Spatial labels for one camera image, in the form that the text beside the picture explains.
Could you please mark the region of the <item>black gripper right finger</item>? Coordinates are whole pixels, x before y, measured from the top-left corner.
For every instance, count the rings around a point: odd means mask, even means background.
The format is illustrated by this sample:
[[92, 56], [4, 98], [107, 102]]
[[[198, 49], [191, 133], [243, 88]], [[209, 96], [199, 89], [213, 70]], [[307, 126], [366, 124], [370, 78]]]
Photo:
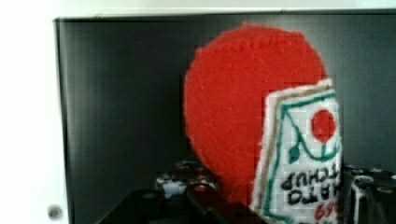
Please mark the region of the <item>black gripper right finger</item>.
[[342, 224], [396, 224], [393, 172], [346, 165], [343, 184]]

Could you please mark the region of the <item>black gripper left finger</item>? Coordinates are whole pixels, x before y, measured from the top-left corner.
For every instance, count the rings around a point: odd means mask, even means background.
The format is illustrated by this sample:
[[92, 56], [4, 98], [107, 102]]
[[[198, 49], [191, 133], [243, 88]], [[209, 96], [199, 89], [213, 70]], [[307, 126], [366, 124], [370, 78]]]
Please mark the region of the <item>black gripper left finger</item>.
[[198, 161], [158, 175], [156, 187], [129, 194], [98, 224], [267, 224], [219, 193], [217, 178]]

